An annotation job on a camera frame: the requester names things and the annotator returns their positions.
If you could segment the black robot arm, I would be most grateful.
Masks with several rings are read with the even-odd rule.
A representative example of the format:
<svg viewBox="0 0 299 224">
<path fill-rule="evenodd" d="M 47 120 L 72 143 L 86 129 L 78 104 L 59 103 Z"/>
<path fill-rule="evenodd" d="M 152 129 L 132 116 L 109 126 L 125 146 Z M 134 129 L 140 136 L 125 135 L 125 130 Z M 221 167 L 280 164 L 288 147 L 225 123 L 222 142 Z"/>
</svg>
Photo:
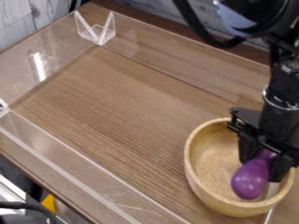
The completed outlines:
<svg viewBox="0 0 299 224">
<path fill-rule="evenodd" d="M 269 51 L 269 82 L 262 109 L 233 108 L 228 128 L 237 133 L 241 163 L 262 149 L 277 154 L 269 180 L 280 182 L 299 167 L 299 0 L 213 0 L 233 38 L 217 40 L 204 27 L 188 0 L 172 0 L 186 25 L 209 46 L 228 49 L 261 38 Z"/>
</svg>

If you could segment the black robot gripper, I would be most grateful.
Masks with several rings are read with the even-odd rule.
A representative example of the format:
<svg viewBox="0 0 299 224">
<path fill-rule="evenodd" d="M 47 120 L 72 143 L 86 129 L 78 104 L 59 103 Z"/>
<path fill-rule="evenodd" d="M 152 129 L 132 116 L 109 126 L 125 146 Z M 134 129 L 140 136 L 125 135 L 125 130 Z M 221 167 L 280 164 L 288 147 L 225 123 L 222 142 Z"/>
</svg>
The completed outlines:
<svg viewBox="0 0 299 224">
<path fill-rule="evenodd" d="M 269 181 L 278 183 L 299 164 L 299 87 L 262 91 L 262 110 L 232 108 L 228 128 L 237 133 L 237 156 L 244 164 L 268 148 L 278 156 L 270 164 Z"/>
</svg>

